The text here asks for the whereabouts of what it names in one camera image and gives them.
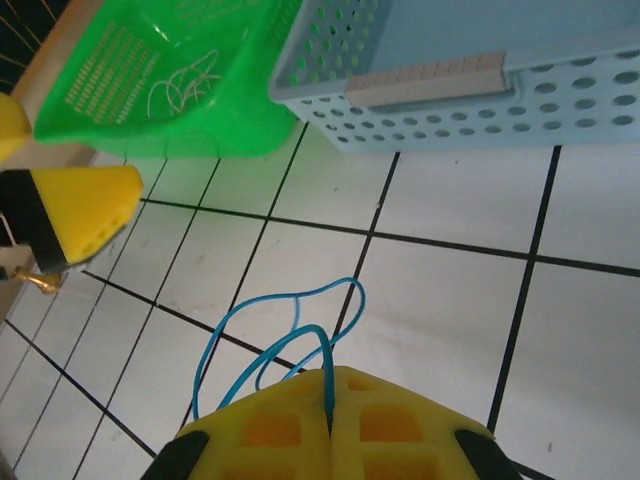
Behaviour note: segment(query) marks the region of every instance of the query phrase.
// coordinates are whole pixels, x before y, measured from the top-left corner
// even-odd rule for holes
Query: yellow plastic piece
[[[31,176],[70,265],[93,257],[129,223],[142,192],[131,166],[39,169]]]
[[[322,370],[312,370],[187,425],[209,443],[190,480],[477,480],[454,433],[479,423],[348,367],[336,368],[331,437]]]
[[[29,118],[14,98],[0,93],[0,163],[31,136]]]

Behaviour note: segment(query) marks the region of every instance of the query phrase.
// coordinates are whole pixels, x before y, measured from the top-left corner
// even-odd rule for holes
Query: basket hole
[[[615,117],[612,120],[612,123],[614,125],[629,125],[630,123],[633,123],[633,117],[629,115],[621,115],[619,117]]]
[[[360,441],[417,443],[422,441],[420,427],[407,407],[376,405],[360,412]]]
[[[533,67],[531,71],[536,73],[543,73],[543,72],[548,72],[552,68],[553,68],[553,65],[540,65],[539,67]]]
[[[573,104],[574,107],[578,110],[588,110],[589,108],[593,108],[596,104],[595,100],[591,100],[590,98],[584,98],[582,100],[578,100]]]
[[[576,127],[589,128],[589,127],[593,127],[595,124],[596,124],[596,121],[593,118],[581,118],[576,122]]]
[[[542,128],[545,130],[557,130],[562,126],[560,122],[552,120],[551,122],[545,122],[542,124]]]
[[[613,81],[621,85],[628,85],[638,80],[638,72],[622,72],[613,77]]]
[[[560,106],[557,103],[543,103],[540,105],[540,111],[545,113],[556,112]]]
[[[574,60],[573,62],[571,62],[571,65],[573,65],[574,67],[586,67],[587,65],[591,65],[595,61],[596,57],[581,58],[580,60]]]
[[[536,86],[535,90],[537,93],[552,93],[555,92],[557,88],[555,83],[541,83]]]
[[[633,95],[620,95],[619,97],[613,99],[613,104],[624,107],[635,103],[635,101],[636,97],[634,97]]]
[[[509,115],[524,115],[527,112],[527,110],[525,108],[522,107],[511,107],[509,110],[507,110],[507,113]]]
[[[585,88],[591,88],[596,84],[596,79],[591,77],[582,77],[573,82],[573,88],[584,90]]]
[[[478,112],[478,116],[480,118],[492,118],[496,116],[496,112],[494,112],[493,110],[490,109],[484,109],[484,110],[480,110]]]
[[[302,443],[300,418],[294,414],[256,412],[242,432],[243,447],[297,447]]]
[[[640,56],[640,50],[631,50],[629,52],[622,52],[616,55],[616,58],[620,60],[628,60],[630,58],[636,58]]]

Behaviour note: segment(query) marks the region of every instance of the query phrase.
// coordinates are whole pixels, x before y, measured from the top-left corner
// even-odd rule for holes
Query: gold fitting
[[[56,293],[62,286],[62,275],[59,273],[37,274],[24,267],[16,267],[11,278],[21,282],[31,282],[44,294]]]

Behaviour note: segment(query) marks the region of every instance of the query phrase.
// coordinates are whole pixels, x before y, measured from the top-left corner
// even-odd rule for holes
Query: white string
[[[173,72],[169,80],[160,80],[154,83],[147,97],[147,117],[152,118],[155,116],[157,118],[161,116],[157,114],[158,112],[153,115],[151,113],[153,94],[159,87],[164,87],[170,117],[182,113],[187,108],[188,102],[198,103],[212,89],[211,80],[219,80],[221,78],[220,75],[211,73],[219,55],[220,52],[218,50],[210,50],[188,67]]]

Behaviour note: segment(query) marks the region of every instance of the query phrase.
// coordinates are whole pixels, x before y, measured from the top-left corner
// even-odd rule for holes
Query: tile grout
[[[264,221],[269,220],[275,223],[283,223],[283,224],[295,225],[299,227],[317,228],[319,230],[329,230],[329,231],[347,233],[347,234],[353,234],[353,235],[367,236],[371,233],[361,228],[345,227],[341,225],[329,225],[325,223],[308,222],[305,220],[296,220],[296,219],[289,219],[289,218],[282,218],[282,217],[273,217],[273,216],[267,217],[265,215],[246,213],[246,212],[236,212],[232,210],[224,210],[224,209],[217,209],[217,208],[210,208],[210,207],[196,208],[192,205],[175,204],[172,202],[161,202],[161,201],[155,201],[155,200],[150,200],[148,201],[148,203],[166,205],[166,206],[171,206],[175,208],[187,208],[192,210],[196,209],[198,211],[218,213],[221,215],[229,215],[234,217],[252,218],[255,220],[264,220]],[[448,250],[457,250],[457,251],[470,252],[470,253],[479,253],[483,255],[491,255],[496,257],[513,258],[516,260],[528,260],[532,258],[531,254],[527,252],[518,252],[515,250],[505,250],[505,249],[499,249],[499,248],[493,248],[493,247],[483,247],[480,245],[450,242],[446,240],[437,240],[432,238],[415,237],[412,235],[403,235],[403,234],[396,234],[396,233],[390,233],[390,232],[374,231],[371,233],[371,236],[372,238],[379,238],[384,240],[394,240],[394,241],[403,242],[403,243],[427,245],[431,247],[444,248]],[[596,271],[596,272],[611,273],[613,275],[640,278],[640,268],[623,267],[619,265],[610,265],[610,264],[591,262],[586,260],[554,257],[550,255],[536,254],[534,255],[534,258],[536,263],[557,265],[557,266],[563,266],[563,267],[569,267],[569,268],[577,268],[580,270],[590,270],[590,271]]]
[[[80,391],[95,407],[97,407],[100,411],[106,414],[111,421],[118,425],[118,427],[125,432],[134,442],[136,442],[146,453],[148,453],[151,457],[155,457],[156,453],[149,447],[146,443],[144,443],[133,431],[127,427],[122,420],[116,417],[112,412],[110,412],[104,405],[100,403],[100,401],[95,398],[91,393],[85,389],[79,382],[77,382],[69,373],[65,371],[58,363],[53,360],[49,355],[47,355],[40,347],[38,347],[33,340],[29,339],[18,327],[16,327],[11,320],[5,319],[7,325],[13,329],[27,344],[34,349],[36,353],[38,353],[42,358],[44,358],[49,365],[51,365],[55,370],[58,371],[61,377],[64,377],[69,383],[71,383],[77,390]]]
[[[164,170],[164,167],[167,163],[167,160],[165,159],[164,163],[162,164],[162,167],[160,168],[160,171],[158,173],[158,176],[156,177],[155,181],[153,182],[153,185],[151,187],[152,191],[154,189],[154,187],[156,186],[158,179],[160,178],[160,175],[162,174],[162,171]],[[118,261],[120,260],[120,258],[122,257],[122,254],[124,252],[124,249],[127,246],[127,243],[129,242],[129,239],[131,238],[131,234],[133,233],[136,225],[138,224],[138,220],[140,219],[140,215],[142,215],[142,212],[144,210],[145,205],[142,205],[142,207],[140,208],[140,214],[138,215],[138,217],[136,217],[136,219],[134,220],[133,226],[131,228],[131,230],[129,231],[129,234],[127,235],[126,240],[123,243],[122,249],[120,250],[120,253],[118,254],[115,262],[113,263],[113,265],[111,266],[111,269],[109,270],[109,274],[107,275],[107,279],[109,279],[111,277],[111,275],[113,275],[113,272],[115,271],[116,265],[118,264]],[[104,294],[105,290],[107,288],[106,284],[102,285],[102,288],[100,289],[100,292],[98,292],[98,295],[96,296],[96,300],[93,304],[93,308],[91,309],[91,312],[89,313],[89,315],[87,316],[87,320],[84,322],[84,325],[82,326],[82,329],[80,330],[80,333],[78,334],[78,338],[76,339],[73,348],[71,349],[71,352],[69,353],[69,356],[67,357],[67,360],[65,361],[65,364],[63,366],[63,369],[66,370],[67,366],[69,365],[69,362],[71,361],[71,359],[73,358],[73,354],[76,351],[76,348],[78,347],[78,344],[80,343],[80,341],[82,340],[82,336],[84,335],[84,332],[87,329],[87,326],[89,324],[89,321],[91,320],[91,317],[93,316],[93,312],[95,311],[96,306],[98,305],[98,303],[100,302],[100,299],[102,298],[102,295]],[[18,459],[16,460],[15,464],[13,465],[13,469],[15,470],[18,466],[18,464],[20,463],[20,460],[22,459],[22,456],[24,455],[24,453],[27,450],[27,447],[29,446],[29,442],[31,441],[31,438],[33,437],[33,435],[35,434],[36,429],[38,428],[38,425],[40,424],[40,420],[42,419],[42,417],[44,416],[44,413],[47,409],[47,407],[49,406],[49,403],[51,402],[51,399],[53,398],[53,396],[55,395],[56,389],[58,387],[58,384],[60,383],[60,379],[61,376],[58,377],[58,379],[56,380],[55,385],[53,386],[53,388],[51,389],[51,392],[49,393],[49,396],[40,412],[40,415],[38,416],[38,419],[36,420],[35,425],[33,426],[33,428],[31,429],[31,432],[29,433],[29,436],[27,438],[27,441],[25,442],[24,446],[22,447],[22,450],[20,451],[20,455],[18,456]]]
[[[164,171],[164,167],[167,164],[168,159],[165,158],[165,161],[162,165],[162,168],[160,169],[160,172],[158,173],[158,176],[156,177],[156,180],[153,184],[153,186],[151,187],[151,189],[149,190],[149,195],[151,195],[153,193],[153,190],[156,186],[156,184],[158,183],[158,181],[160,180],[160,178],[162,177],[162,173]],[[218,170],[218,166],[220,165],[220,159],[218,159],[218,161],[216,162],[215,167],[213,168],[213,171],[211,172],[211,175],[209,175],[209,180],[207,182],[207,184],[204,187],[204,190],[202,192],[202,195],[200,196],[200,200],[198,202],[198,205],[200,205],[202,203],[202,200],[204,199],[206,193],[207,193],[207,189],[209,188],[209,185],[211,184],[211,181],[213,180],[213,177],[216,173],[216,171]],[[169,263],[169,266],[167,267],[167,271],[164,275],[164,278],[162,279],[162,282],[160,283],[160,286],[158,287],[158,291],[156,292],[155,298],[153,300],[154,303],[157,303],[158,298],[160,297],[160,293],[162,292],[162,289],[164,288],[164,285],[167,281],[167,278],[169,278],[169,274],[171,273],[171,269],[176,261],[176,258],[178,258],[178,254],[180,253],[180,249],[182,248],[182,245],[184,244],[185,239],[187,238],[187,235],[189,234],[189,229],[191,228],[191,225],[193,224],[193,221],[196,218],[196,215],[198,214],[197,210],[194,210],[191,218],[189,219],[189,223],[187,224],[185,231],[182,235],[182,239],[180,240],[180,243],[178,244],[174,254],[173,254],[173,258],[171,259],[171,262]],[[107,404],[105,405],[105,407],[108,409],[111,406],[111,402],[113,401],[116,392],[118,391],[118,387],[120,386],[120,382],[122,381],[122,378],[124,377],[125,372],[127,371],[127,368],[129,367],[129,363],[131,362],[131,359],[133,358],[133,354],[136,351],[136,348],[138,347],[138,343],[140,342],[140,339],[142,338],[142,335],[144,333],[144,329],[146,328],[147,324],[149,323],[149,319],[151,318],[151,314],[153,313],[154,310],[154,306],[151,305],[149,308],[149,311],[147,312],[147,315],[144,319],[144,321],[142,322],[142,326],[140,327],[140,331],[138,332],[138,335],[136,336],[135,341],[133,342],[133,346],[131,347],[131,350],[129,352],[129,355],[127,356],[127,359],[124,363],[124,366],[122,367],[122,370],[120,371],[120,374],[118,375],[118,379],[116,380],[116,383],[111,391],[111,394],[109,395],[109,399],[107,400]],[[87,447],[84,450],[84,453],[82,454],[82,458],[80,459],[80,463],[78,464],[78,466],[76,467],[76,471],[72,477],[72,480],[75,480],[78,476],[78,474],[80,473],[80,469],[82,468],[82,465],[87,457],[87,455],[89,454],[89,449],[91,448],[91,445],[93,445],[93,441],[96,437],[96,435],[98,434],[98,430],[100,429],[100,426],[102,425],[102,422],[104,421],[104,417],[105,414],[103,412],[102,416],[100,417],[100,420],[98,421],[98,425],[96,426],[95,430],[93,431],[93,434],[91,435],[91,438],[89,439],[89,443],[87,444]]]
[[[280,197],[280,192],[282,192],[282,188],[284,187],[284,183],[287,180],[287,177],[289,176],[289,172],[291,171],[291,166],[293,165],[293,161],[296,158],[296,155],[298,154],[298,149],[300,148],[300,145],[302,144],[302,141],[304,139],[304,136],[307,132],[307,128],[309,127],[308,123],[305,123],[304,127],[302,128],[302,131],[300,132],[300,136],[298,137],[298,141],[296,142],[296,145],[293,149],[293,152],[291,152],[291,158],[289,159],[289,163],[287,164],[287,168],[285,169],[284,173],[282,174],[282,179],[280,180],[280,184],[278,185],[278,189],[276,190],[276,193],[274,194],[273,200],[271,202],[271,206],[269,207],[269,211],[267,212],[267,216],[264,219],[264,222],[262,224],[262,227],[260,228],[260,232],[258,233],[258,236],[256,237],[256,241],[255,244],[253,245],[253,249],[251,250],[251,253],[249,254],[249,259],[247,260],[247,265],[244,268],[244,271],[242,272],[242,276],[240,277],[240,281],[238,282],[238,286],[236,287],[236,291],[231,299],[231,304],[229,305],[229,311],[231,311],[231,309],[233,309],[233,307],[235,306],[235,303],[238,300],[238,296],[240,295],[240,290],[242,290],[242,286],[244,285],[244,282],[247,278],[247,275],[249,274],[249,269],[251,268],[251,263],[253,262],[253,259],[256,255],[256,253],[258,252],[258,247],[260,246],[260,242],[262,241],[262,237],[264,236],[264,232],[267,229],[267,225],[269,223],[269,217],[271,217],[271,214],[273,213],[273,210],[275,209],[276,203],[278,202],[278,198]],[[207,363],[204,366],[204,369],[202,371],[202,377],[200,379],[200,385],[202,385],[202,383],[204,382],[204,379],[207,375],[207,372],[209,371],[209,366],[211,365],[211,362],[213,361],[213,355],[216,353],[217,349],[218,349],[218,345],[220,343],[220,340],[223,338],[224,335],[224,328],[222,329],[222,331],[220,332],[220,337],[217,339],[217,341],[213,344],[213,347],[211,349],[211,353],[209,354],[209,358],[207,359]],[[192,404],[191,402],[189,403],[189,406],[187,407],[187,411],[184,414],[184,417],[182,419],[182,423],[180,424],[180,428],[184,427],[187,423],[187,420],[189,419],[189,415],[191,414],[192,411]]]
[[[560,161],[562,147],[555,146],[549,162],[549,169],[547,171],[547,179],[545,181],[544,189],[542,191],[542,197],[540,199],[540,207],[538,209],[538,216],[536,218],[535,227],[533,229],[533,236],[531,239],[531,247],[529,249],[529,259],[527,260],[523,275],[522,282],[520,284],[520,291],[518,292],[518,298],[516,300],[515,311],[513,313],[513,320],[509,329],[509,335],[505,346],[504,355],[502,357],[502,363],[500,365],[500,371],[498,373],[498,379],[496,382],[496,388],[491,402],[491,409],[489,410],[489,417],[487,419],[487,428],[494,433],[497,423],[498,415],[500,414],[500,407],[502,406],[502,400],[504,398],[504,392],[507,386],[507,379],[509,377],[509,370],[511,368],[511,362],[513,361],[513,355],[516,348],[516,342],[518,340],[518,333],[520,331],[520,325],[522,323],[522,317],[524,316],[524,309],[527,302],[527,296],[529,294],[529,288],[531,287],[531,280],[533,278],[533,270],[537,261],[538,248],[540,247],[540,240],[542,238],[542,231],[544,229],[544,222],[549,209],[549,202],[551,200],[551,193],[553,191],[553,184],[555,181],[556,173],[558,170],[558,163]]]
[[[360,272],[362,271],[362,267],[364,266],[364,261],[367,257],[367,253],[369,252],[369,246],[371,245],[373,234],[378,225],[378,219],[380,218],[382,207],[384,207],[384,201],[387,198],[387,193],[389,192],[389,187],[391,186],[393,175],[396,171],[396,167],[398,166],[400,155],[400,152],[396,152],[394,154],[393,160],[391,161],[391,166],[389,167],[389,171],[387,172],[387,176],[382,186],[382,191],[380,192],[380,197],[378,198],[378,203],[376,205],[376,210],[373,213],[373,218],[371,219],[371,225],[369,226],[369,230],[366,233],[366,238],[364,240],[364,244],[362,245],[362,250],[360,251],[360,256],[358,257],[358,262],[356,263],[356,268],[353,272],[353,278],[355,278],[356,280],[360,277]],[[345,295],[344,302],[342,303],[342,308],[340,309],[338,320],[333,329],[333,333],[331,335],[332,338],[335,338],[336,335],[340,334],[340,330],[342,329],[342,324],[344,323],[344,319],[347,315],[347,310],[349,309],[349,304],[351,303],[351,298],[353,297],[354,291],[355,285],[350,284],[349,289],[347,290],[347,294]]]

